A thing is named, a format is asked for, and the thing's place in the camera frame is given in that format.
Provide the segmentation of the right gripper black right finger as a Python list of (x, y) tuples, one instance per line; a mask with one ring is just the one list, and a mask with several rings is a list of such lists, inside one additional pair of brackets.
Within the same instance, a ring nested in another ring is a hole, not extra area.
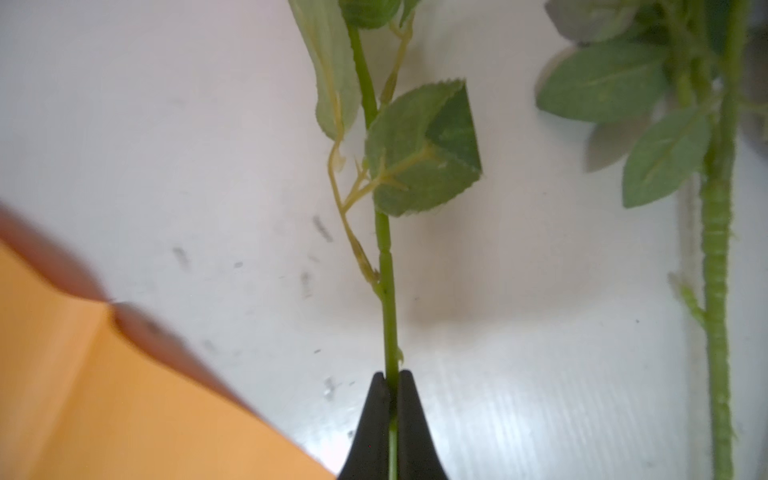
[(403, 480), (448, 480), (409, 370), (399, 374), (397, 392), (397, 475)]

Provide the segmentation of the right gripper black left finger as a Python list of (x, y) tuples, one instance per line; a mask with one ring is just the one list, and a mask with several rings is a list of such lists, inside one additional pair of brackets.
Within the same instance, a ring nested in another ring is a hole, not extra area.
[(384, 374), (373, 375), (349, 454), (338, 480), (385, 480), (389, 477), (391, 392)]

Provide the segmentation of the orange wrapping paper sheet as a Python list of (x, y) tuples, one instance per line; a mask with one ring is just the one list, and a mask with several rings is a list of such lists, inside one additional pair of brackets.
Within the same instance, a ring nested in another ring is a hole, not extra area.
[(1, 211), (5, 479), (326, 479), (174, 336)]

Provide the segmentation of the dark pink fake rose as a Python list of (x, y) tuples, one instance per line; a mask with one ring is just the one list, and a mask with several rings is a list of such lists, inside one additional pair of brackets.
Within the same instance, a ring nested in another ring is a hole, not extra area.
[(375, 209), (378, 258), (351, 227), (355, 261), (380, 302), (384, 368), (391, 392), (389, 477), (397, 475), (399, 345), (390, 222), (464, 193), (482, 175), (467, 86), (462, 79), (396, 91), (413, 37), (414, 1), (294, 1), (295, 24), (316, 83), (315, 118), (331, 140), (327, 174), (341, 219), (361, 201)]

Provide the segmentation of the pale blue fake flower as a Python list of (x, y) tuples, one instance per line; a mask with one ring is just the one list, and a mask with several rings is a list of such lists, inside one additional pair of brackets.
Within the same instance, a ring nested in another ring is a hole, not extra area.
[(571, 54), (545, 77), (539, 110), (594, 125), (636, 120), (674, 104), (632, 145), (622, 174), (631, 209), (700, 180), (703, 292), (680, 295), (706, 336), (712, 475), (731, 479), (733, 422), (727, 299), (738, 126), (767, 107), (744, 93), (749, 1), (548, 1)]

